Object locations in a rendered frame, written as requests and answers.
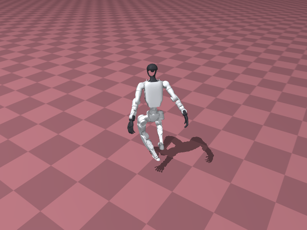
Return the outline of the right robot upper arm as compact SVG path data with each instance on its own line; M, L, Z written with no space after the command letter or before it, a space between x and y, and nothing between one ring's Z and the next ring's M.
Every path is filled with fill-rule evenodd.
M162 81L163 83L163 88L166 89L166 91L170 94L171 96L171 100L173 102L175 102L176 100L178 100L177 96L175 95L172 87L170 86L169 82L168 81Z

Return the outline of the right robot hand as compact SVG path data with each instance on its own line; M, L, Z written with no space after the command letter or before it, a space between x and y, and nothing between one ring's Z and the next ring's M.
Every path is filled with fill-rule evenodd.
M186 128L187 126L188 126L188 116L187 116L187 113L186 113L186 110L183 110L183 116L184 116L184 118L185 118L185 123L186 123L186 125L184 126L184 128ZM184 123L184 124L185 124Z

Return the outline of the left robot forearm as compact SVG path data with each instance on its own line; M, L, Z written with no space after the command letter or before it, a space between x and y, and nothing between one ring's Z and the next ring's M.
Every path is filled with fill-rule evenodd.
M136 98L134 98L133 101L132 101L131 113L130 113L130 115L129 115L129 118L130 118L130 119L132 119L132 116L133 116L133 115L136 117L137 108L138 108L138 105L136 104Z

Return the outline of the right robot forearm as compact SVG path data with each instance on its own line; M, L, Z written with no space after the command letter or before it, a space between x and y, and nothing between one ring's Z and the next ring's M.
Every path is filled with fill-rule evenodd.
M177 95L176 95L177 96ZM178 98L178 96L177 96ZM183 106L183 104L181 103L180 99L178 98L178 100L175 102L175 104L178 106L179 110L181 111L181 113L183 114L183 110L186 110Z

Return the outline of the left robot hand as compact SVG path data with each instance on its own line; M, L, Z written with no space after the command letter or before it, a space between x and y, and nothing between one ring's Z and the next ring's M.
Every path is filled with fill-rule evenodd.
M128 123L128 132L131 133L131 134L134 134L134 130L133 130L133 122L135 121L135 116L133 115L132 116L132 119L129 119L129 123Z

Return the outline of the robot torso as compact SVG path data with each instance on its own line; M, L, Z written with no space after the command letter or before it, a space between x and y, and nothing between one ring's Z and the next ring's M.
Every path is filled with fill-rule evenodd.
M163 100L163 83L160 79L157 82L148 81L145 81L144 85L145 101L150 107L150 110L146 113L148 115L147 122L155 122L159 120L157 107L161 106Z

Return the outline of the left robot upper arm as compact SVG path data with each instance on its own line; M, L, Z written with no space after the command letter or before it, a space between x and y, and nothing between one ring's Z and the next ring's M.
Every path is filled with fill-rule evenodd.
M142 90L144 89L145 82L140 82L137 86L135 98L136 98L136 104L140 104L140 97L142 95Z

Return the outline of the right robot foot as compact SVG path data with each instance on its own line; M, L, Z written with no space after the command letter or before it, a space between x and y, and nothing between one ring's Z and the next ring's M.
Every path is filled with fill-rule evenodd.
M158 146L159 146L159 149L160 150L164 150L164 144L162 145L162 143L161 143L161 145L160 145L160 142L158 143Z

